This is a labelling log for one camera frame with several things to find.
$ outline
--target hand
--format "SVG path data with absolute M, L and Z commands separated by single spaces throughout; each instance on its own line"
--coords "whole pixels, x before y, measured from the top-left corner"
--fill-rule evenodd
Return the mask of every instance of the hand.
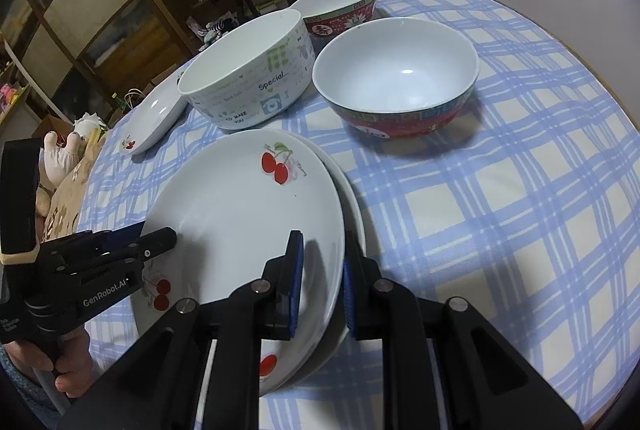
M 15 367 L 36 381 L 32 368 L 53 370 L 47 355 L 30 342 L 12 342 L 4 346 Z M 83 327 L 62 336 L 62 355 L 56 361 L 56 388 L 69 397 L 80 397 L 94 382 L 94 362 L 89 355 L 89 334 Z

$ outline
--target cardboard box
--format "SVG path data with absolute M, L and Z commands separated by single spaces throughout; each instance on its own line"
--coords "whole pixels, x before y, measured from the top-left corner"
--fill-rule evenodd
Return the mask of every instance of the cardboard box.
M 62 121 L 62 119 L 58 119 L 57 117 L 53 117 L 52 115 L 47 115 L 38 127 L 33 131 L 31 135 L 34 139 L 44 139 L 49 132 L 54 131 L 58 133 L 58 141 L 60 141 L 60 137 L 66 140 L 66 137 L 73 132 L 74 126 Z
M 177 64 L 172 64 L 172 66 L 170 66 L 168 69 L 166 69 L 165 71 L 161 72 L 160 74 L 158 74 L 156 77 L 151 79 L 151 84 L 153 86 L 158 86 L 160 83 L 162 83 L 166 78 L 168 78 L 169 76 L 171 76 L 176 69 L 178 68 Z

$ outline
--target red bowl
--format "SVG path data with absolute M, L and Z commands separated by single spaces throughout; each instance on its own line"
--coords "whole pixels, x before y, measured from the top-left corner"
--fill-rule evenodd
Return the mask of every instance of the red bowl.
M 446 125 L 473 92 L 479 59 L 460 32 L 429 20 L 382 18 L 332 40 L 313 82 L 348 124 L 383 137 Z
M 399 114 L 357 112 L 343 108 L 331 101 L 329 101 L 329 106 L 346 123 L 361 132 L 382 137 L 383 139 L 396 139 L 428 134 L 445 126 L 460 111 L 471 92 L 473 92 L 473 87 L 458 98 L 437 108 Z
M 297 0 L 291 8 L 300 11 L 311 34 L 334 38 L 368 22 L 375 5 L 376 0 Z

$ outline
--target stacked plates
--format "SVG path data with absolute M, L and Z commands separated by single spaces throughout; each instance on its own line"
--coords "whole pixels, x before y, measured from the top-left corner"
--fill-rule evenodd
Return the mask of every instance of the stacked plates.
M 347 179 L 319 147 L 272 129 L 216 140 L 172 177 L 143 234 L 164 226 L 176 230 L 178 244 L 147 263 L 145 286 L 132 296 L 140 333 L 180 298 L 212 302 L 261 276 L 299 229 L 305 265 L 298 328 L 289 342 L 263 341 L 260 394 L 302 380 L 340 344 L 344 230 L 364 245 L 364 228 Z

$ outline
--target blue plaid tablecloth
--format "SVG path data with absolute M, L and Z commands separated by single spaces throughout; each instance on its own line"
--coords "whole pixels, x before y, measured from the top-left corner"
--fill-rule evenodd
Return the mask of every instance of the blue plaid tablecloth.
M 303 135 L 348 176 L 369 256 L 416 294 L 469 299 L 587 420 L 640 356 L 640 139 L 566 48 L 492 0 L 378 0 L 444 22 L 478 50 L 476 91 L 449 126 L 388 141 L 345 128 L 311 86 L 265 127 Z M 79 229 L 144 220 L 167 181 L 224 135 L 188 108 L 145 154 L 108 135 Z M 116 360 L 136 339 L 129 301 L 87 324 Z M 262 398 L 260 428 L 382 428 L 379 342 L 347 338 L 297 387 Z

